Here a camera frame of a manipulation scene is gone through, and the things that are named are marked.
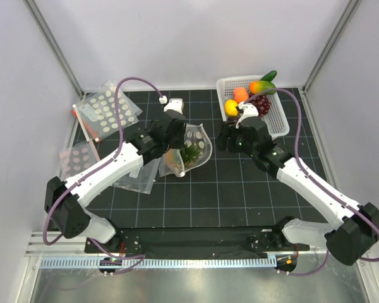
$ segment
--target plastic bag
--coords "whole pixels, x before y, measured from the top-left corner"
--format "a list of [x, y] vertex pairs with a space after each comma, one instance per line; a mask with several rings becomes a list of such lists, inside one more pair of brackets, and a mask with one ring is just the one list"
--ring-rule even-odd
[[97, 163], [97, 157], [89, 142], [80, 142], [59, 153], [61, 180], [73, 177]]
[[212, 155], [212, 143], [202, 124], [199, 126], [187, 124], [184, 140], [183, 149], [169, 150], [163, 155], [159, 166], [161, 177], [169, 174], [183, 177], [187, 171], [209, 160]]
[[159, 163], [160, 159], [154, 159], [145, 166], [142, 166], [137, 172], [124, 175], [113, 186], [142, 194], [150, 194]]
[[[101, 140], [118, 131], [114, 104], [115, 89], [116, 86], [108, 82], [98, 93], [92, 93], [76, 104], [83, 126], [93, 139]], [[122, 127], [126, 128], [138, 122], [137, 115], [141, 114], [141, 109], [122, 92], [118, 93], [118, 98]]]

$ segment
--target gray floor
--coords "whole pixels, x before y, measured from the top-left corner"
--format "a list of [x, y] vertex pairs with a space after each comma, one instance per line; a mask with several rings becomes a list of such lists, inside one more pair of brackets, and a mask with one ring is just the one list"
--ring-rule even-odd
[[[301, 254], [298, 272], [315, 269], [323, 257]], [[369, 302], [357, 266], [346, 267], [333, 258], [322, 271], [304, 278], [277, 274], [272, 268], [138, 270], [114, 278], [95, 275], [96, 270], [40, 270], [31, 302]]]
[[[300, 100], [297, 89], [289, 89]], [[214, 141], [219, 135], [222, 116], [216, 90], [164, 92], [169, 98], [184, 100], [184, 114], [191, 124], [203, 123]], [[126, 132], [144, 128], [162, 112], [155, 92], [127, 93], [142, 110], [140, 122]], [[291, 131], [283, 137], [291, 149], [296, 134], [296, 107], [285, 94], [279, 95]], [[309, 122], [303, 110], [300, 156], [318, 175], [324, 176]], [[84, 140], [78, 130], [75, 143]], [[118, 133], [100, 142], [104, 157], [116, 149]], [[211, 159], [183, 178], [173, 175], [156, 178], [150, 195], [109, 187], [88, 209], [100, 217], [111, 218], [119, 227], [216, 227], [273, 225], [287, 215], [302, 220], [325, 222], [323, 217], [286, 185], [260, 172], [246, 155], [222, 153], [214, 149]]]

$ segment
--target plastic basket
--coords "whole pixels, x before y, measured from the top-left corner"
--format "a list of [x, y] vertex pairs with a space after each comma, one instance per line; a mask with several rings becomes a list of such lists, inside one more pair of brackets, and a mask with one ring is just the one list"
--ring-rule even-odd
[[[223, 121], [227, 120], [227, 116], [224, 110], [225, 102], [233, 98], [233, 90], [236, 87], [244, 87], [248, 90], [248, 85], [250, 82], [258, 81], [262, 76], [238, 76], [219, 79], [216, 82], [217, 96], [219, 99], [220, 111], [222, 113]], [[285, 116], [284, 109], [280, 103], [278, 94], [267, 95], [269, 101], [271, 102], [271, 108], [267, 115], [262, 117], [262, 120], [267, 123], [268, 132], [273, 139], [285, 136], [289, 132], [289, 124]]]

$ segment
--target grid tile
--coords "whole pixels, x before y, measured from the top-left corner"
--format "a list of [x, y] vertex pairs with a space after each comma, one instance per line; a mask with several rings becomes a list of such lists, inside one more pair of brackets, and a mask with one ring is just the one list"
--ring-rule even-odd
[[[156, 177], [151, 194], [138, 194], [109, 187], [90, 204], [89, 210], [100, 217], [110, 217], [121, 227], [216, 227], [266, 226], [286, 215], [323, 222], [323, 217], [292, 189], [256, 168], [247, 155], [217, 151], [214, 138], [222, 126], [216, 90], [163, 92], [170, 98], [184, 100], [188, 122], [203, 123], [214, 146], [211, 159], [182, 178], [174, 175]], [[287, 113], [290, 133], [283, 139], [293, 149], [296, 134], [296, 108], [287, 95], [279, 94]], [[130, 99], [143, 111], [136, 123], [124, 130], [129, 136], [143, 129], [162, 112], [155, 92], [130, 92]], [[75, 143], [84, 141], [78, 128]], [[115, 133], [98, 144], [101, 158], [118, 145]], [[324, 176], [311, 128], [303, 118], [299, 151], [312, 170]]]

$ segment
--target wall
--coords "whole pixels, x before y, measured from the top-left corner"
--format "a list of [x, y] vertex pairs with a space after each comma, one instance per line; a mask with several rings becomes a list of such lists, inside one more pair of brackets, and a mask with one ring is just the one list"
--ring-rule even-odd
[[308, 97], [341, 190], [379, 208], [379, 0], [359, 5]]
[[23, 1], [0, 1], [0, 303], [14, 302], [76, 95]]
[[[305, 84], [347, 0], [36, 0], [85, 90], [125, 76], [161, 88], [277, 69]], [[128, 83], [125, 87], [145, 87]]]

